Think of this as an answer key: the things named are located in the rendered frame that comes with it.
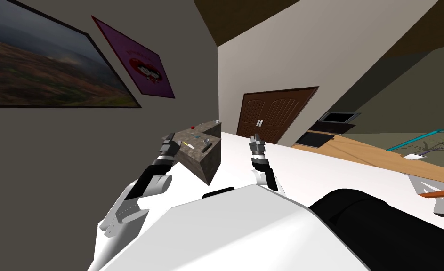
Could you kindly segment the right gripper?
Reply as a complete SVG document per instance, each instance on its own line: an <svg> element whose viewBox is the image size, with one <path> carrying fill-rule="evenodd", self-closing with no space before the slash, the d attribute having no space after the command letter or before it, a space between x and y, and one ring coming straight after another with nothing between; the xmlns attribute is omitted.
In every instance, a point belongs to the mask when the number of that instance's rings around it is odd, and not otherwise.
<svg viewBox="0 0 444 271"><path fill-rule="evenodd" d="M252 154L252 157L254 159L266 159L265 158L265 144L263 144L263 141L261 141L261 138L258 133L256 133L254 136L250 137L250 151Z"/></svg>

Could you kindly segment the dark framed screen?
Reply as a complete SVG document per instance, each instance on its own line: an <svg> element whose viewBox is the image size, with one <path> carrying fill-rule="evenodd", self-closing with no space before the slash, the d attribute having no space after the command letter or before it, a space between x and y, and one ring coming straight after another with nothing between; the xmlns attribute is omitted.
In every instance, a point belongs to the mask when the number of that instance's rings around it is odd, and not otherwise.
<svg viewBox="0 0 444 271"><path fill-rule="evenodd" d="M360 112L326 112L318 121L328 123L349 123L360 114Z"/></svg>

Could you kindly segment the black flat panel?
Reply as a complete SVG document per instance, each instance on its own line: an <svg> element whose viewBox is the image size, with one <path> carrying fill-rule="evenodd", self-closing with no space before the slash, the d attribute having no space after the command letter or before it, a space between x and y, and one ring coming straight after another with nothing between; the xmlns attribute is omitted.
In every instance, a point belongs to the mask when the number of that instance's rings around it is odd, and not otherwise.
<svg viewBox="0 0 444 271"><path fill-rule="evenodd" d="M335 135L305 132L295 143L304 146L320 148L328 141L334 139L334 137Z"/></svg>

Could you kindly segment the brown marbled stone table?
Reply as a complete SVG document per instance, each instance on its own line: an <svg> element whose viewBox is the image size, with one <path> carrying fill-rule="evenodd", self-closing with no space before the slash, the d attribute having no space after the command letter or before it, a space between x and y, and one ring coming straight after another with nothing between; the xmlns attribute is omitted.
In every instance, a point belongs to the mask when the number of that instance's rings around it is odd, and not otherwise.
<svg viewBox="0 0 444 271"><path fill-rule="evenodd" d="M204 139L209 139L212 146L202 153L205 147ZM173 140L182 141L175 160L206 185L210 185L221 163L221 122L215 124L214 121L208 121L195 126L194 130L188 128L176 132ZM190 149L183 142L193 145L195 150Z"/></svg>

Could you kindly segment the purple poster with red heart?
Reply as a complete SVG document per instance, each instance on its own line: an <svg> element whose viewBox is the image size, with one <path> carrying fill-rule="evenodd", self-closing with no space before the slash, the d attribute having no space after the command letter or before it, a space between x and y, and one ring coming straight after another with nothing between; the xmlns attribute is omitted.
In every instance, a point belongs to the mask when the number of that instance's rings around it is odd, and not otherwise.
<svg viewBox="0 0 444 271"><path fill-rule="evenodd" d="M159 55L92 17L124 69L143 95L175 98Z"/></svg>

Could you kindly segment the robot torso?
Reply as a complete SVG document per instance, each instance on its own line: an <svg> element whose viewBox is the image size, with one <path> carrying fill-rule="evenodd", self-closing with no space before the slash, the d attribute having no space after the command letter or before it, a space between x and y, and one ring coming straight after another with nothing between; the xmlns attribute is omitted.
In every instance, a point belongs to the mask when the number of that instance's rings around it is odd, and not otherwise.
<svg viewBox="0 0 444 271"><path fill-rule="evenodd" d="M141 221L106 238L88 271L370 271L314 212L255 184Z"/></svg>

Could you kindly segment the framed landscape picture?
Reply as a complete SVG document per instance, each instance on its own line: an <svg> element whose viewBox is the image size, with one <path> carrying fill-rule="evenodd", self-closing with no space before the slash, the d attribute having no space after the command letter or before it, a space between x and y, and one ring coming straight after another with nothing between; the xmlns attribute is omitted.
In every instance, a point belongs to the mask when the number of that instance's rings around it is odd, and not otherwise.
<svg viewBox="0 0 444 271"><path fill-rule="evenodd" d="M139 108L91 37L0 0L0 108Z"/></svg>

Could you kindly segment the brown double door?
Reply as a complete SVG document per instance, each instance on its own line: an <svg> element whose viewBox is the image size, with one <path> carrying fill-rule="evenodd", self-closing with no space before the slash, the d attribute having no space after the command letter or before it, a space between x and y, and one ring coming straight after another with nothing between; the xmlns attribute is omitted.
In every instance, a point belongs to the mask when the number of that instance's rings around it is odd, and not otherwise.
<svg viewBox="0 0 444 271"><path fill-rule="evenodd" d="M236 134L249 138L254 134L276 144L318 87L246 93L243 95Z"/></svg>

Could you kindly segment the teal rod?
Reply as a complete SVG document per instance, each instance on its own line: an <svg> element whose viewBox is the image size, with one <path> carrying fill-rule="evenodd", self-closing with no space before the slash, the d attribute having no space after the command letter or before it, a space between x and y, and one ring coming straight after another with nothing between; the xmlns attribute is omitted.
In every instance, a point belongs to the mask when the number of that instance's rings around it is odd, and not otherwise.
<svg viewBox="0 0 444 271"><path fill-rule="evenodd" d="M400 144L398 144L398 145L395 145L395 146L393 146L393 147L391 147L391 148L388 148L388 149L386 149L386 151L394 151L394 150L399 149L399 148L401 148L401 147L403 147L403 146L405 146L405 145L408 145L408 144L410 144L410 143L413 143L413 142L419 141L419 140L421 140L421 139L423 139L423 138L426 138L426 137L429 137L429 136L431 136L431 135L438 134L438 133L444 133L444 129L437 129L437 130L434 130L434 131L431 131L431 132L425 133L425 134L420 135L420 136L418 136L418 137L416 137L416 138L410 139L410 140L408 140L408 141L405 141L405 142L403 142L403 143L400 143Z"/></svg>

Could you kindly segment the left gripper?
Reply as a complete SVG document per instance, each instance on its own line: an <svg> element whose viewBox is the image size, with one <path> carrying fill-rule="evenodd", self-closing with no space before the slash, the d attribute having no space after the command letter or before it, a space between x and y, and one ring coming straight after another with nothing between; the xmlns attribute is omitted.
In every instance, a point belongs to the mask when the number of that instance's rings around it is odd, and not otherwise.
<svg viewBox="0 0 444 271"><path fill-rule="evenodd" d="M160 149L159 160L173 160L179 151L182 141L173 141L175 133L170 133L163 138L163 143Z"/></svg>

